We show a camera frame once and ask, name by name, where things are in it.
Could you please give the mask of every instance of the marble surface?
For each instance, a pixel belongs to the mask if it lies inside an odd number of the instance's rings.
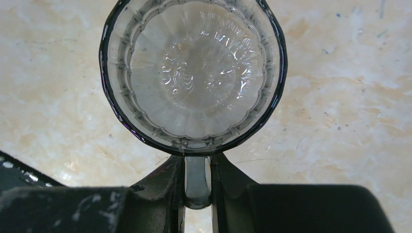
[[[267,125],[226,152],[261,183],[369,188],[412,229],[412,2],[269,0],[289,72]],[[130,185],[167,154],[103,94],[98,46],[114,0],[0,0],[0,150],[71,186]],[[211,232],[210,209],[187,213]]]

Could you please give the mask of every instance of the beige marble countertop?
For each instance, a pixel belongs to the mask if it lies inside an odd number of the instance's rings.
[[[114,0],[0,0],[0,150],[71,185],[130,185],[167,159],[116,119],[98,46]],[[289,72],[267,125],[226,152],[261,183],[369,188],[412,229],[412,2],[269,0]],[[210,209],[188,233],[211,232]]]

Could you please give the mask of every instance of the glass cup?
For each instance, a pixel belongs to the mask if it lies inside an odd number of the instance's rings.
[[[99,55],[122,124],[183,156],[222,152],[257,132],[287,72],[285,39],[264,0],[121,0]]]

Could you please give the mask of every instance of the clear glass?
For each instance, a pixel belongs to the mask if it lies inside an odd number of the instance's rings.
[[[107,71],[138,130],[178,151],[213,152],[270,107],[279,60],[254,0],[131,0],[109,35]]]

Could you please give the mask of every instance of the white paint spot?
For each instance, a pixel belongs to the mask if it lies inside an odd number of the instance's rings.
[[[38,177],[35,176],[35,175],[33,175],[33,174],[30,173],[30,172],[26,172],[25,175],[28,175],[28,176],[30,177],[30,179],[32,179],[34,182],[37,182],[37,181],[38,181]]]
[[[91,202],[97,202],[100,201],[102,197],[99,194],[95,194],[93,198],[91,199]]]
[[[116,216],[114,215],[114,213],[99,211],[99,214],[106,217],[109,222],[110,227],[113,227],[115,220],[116,220]]]
[[[118,203],[118,202],[115,202],[115,203],[111,204],[111,205],[109,206],[109,208],[107,208],[107,210],[116,209],[116,208],[118,207],[118,205],[119,205],[119,203]]]
[[[110,201],[115,201],[116,198],[117,198],[117,193],[116,193],[116,192],[112,192],[112,193],[110,194]]]
[[[10,163],[10,162],[8,162],[8,161],[6,161],[6,162],[3,163],[3,167],[5,167],[5,168],[12,168],[12,167],[13,167],[13,164]]]
[[[54,226],[54,227],[58,227],[61,222],[62,222],[62,220],[58,219],[58,220],[53,224],[53,226]]]
[[[72,218],[74,221],[79,221],[79,218],[80,218],[80,210],[77,210],[77,211],[71,216],[71,218]]]

